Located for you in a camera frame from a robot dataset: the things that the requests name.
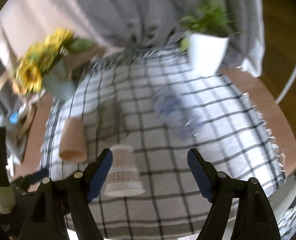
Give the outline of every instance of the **green plant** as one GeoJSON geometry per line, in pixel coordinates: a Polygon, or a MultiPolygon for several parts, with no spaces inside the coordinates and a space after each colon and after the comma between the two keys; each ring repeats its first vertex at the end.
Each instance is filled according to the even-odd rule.
{"type": "MultiPolygon", "coordinates": [[[[229,23],[232,21],[228,19],[227,13],[222,10],[218,1],[207,1],[180,20],[182,27],[194,33],[217,37],[229,36],[229,23]]],[[[188,46],[188,40],[184,38],[181,41],[182,50],[186,50],[188,46]]]]}

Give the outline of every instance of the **clear plastic bottle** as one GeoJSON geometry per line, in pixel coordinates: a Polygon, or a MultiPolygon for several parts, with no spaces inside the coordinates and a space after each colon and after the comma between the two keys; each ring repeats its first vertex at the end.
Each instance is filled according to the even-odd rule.
{"type": "Polygon", "coordinates": [[[184,96],[169,87],[158,90],[152,97],[155,112],[164,124],[181,139],[195,136],[201,132],[204,121],[191,109],[184,106],[184,96]]]}

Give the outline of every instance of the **metal screw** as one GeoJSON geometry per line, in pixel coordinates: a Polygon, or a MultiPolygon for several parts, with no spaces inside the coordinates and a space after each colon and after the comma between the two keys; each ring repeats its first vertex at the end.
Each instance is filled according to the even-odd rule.
{"type": "Polygon", "coordinates": [[[74,174],[74,177],[75,178],[81,178],[82,177],[82,172],[80,172],[80,171],[78,171],[78,172],[76,172],[75,174],[74,174]]]}
{"type": "Polygon", "coordinates": [[[48,182],[50,182],[50,178],[44,178],[43,180],[42,180],[42,182],[43,182],[43,184],[47,184],[48,182]]]}
{"type": "Polygon", "coordinates": [[[219,171],[219,172],[217,173],[217,175],[218,175],[218,177],[220,177],[220,178],[225,178],[227,174],[224,173],[223,171],[219,171]]]}
{"type": "Polygon", "coordinates": [[[253,183],[253,184],[257,184],[258,183],[258,180],[256,178],[250,178],[250,181],[253,183]]]}

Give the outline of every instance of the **green leaf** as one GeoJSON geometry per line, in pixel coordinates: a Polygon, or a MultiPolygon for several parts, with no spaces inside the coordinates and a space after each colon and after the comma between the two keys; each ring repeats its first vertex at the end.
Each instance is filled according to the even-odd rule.
{"type": "Polygon", "coordinates": [[[90,49],[95,43],[88,39],[78,38],[66,46],[70,52],[82,52],[90,49]]]}
{"type": "Polygon", "coordinates": [[[196,20],[196,18],[193,15],[186,15],[180,21],[181,22],[192,22],[194,20],[196,20]]]}
{"type": "Polygon", "coordinates": [[[180,21],[181,26],[188,30],[217,37],[229,36],[229,23],[232,21],[216,0],[204,2],[194,10],[194,14],[187,15],[180,21]]]}
{"type": "Polygon", "coordinates": [[[183,38],[180,42],[181,51],[185,51],[189,48],[189,39],[183,38]]]}

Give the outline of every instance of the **tablecloth fringe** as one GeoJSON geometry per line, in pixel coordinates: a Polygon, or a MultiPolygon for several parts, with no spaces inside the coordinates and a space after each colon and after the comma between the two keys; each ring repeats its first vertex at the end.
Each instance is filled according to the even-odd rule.
{"type": "MultiPolygon", "coordinates": [[[[243,93],[242,96],[244,97],[244,99],[246,101],[248,101],[251,105],[253,105],[252,102],[251,102],[251,100],[250,100],[249,93],[247,93],[247,92],[246,93],[243,93]]],[[[276,154],[276,158],[277,158],[277,160],[279,162],[279,166],[280,166],[281,171],[283,173],[283,182],[285,182],[285,180],[286,180],[286,176],[285,176],[286,171],[284,170],[284,164],[285,164],[286,156],[284,155],[283,152],[280,152],[279,146],[277,145],[276,140],[275,140],[275,137],[272,134],[272,130],[270,128],[267,128],[268,122],[264,119],[263,114],[260,111],[258,111],[256,109],[256,107],[255,107],[255,111],[256,111],[256,113],[257,113],[260,121],[262,122],[262,125],[265,128],[265,131],[266,131],[266,133],[267,133],[267,135],[269,137],[269,140],[272,143],[273,151],[276,154]]]]}

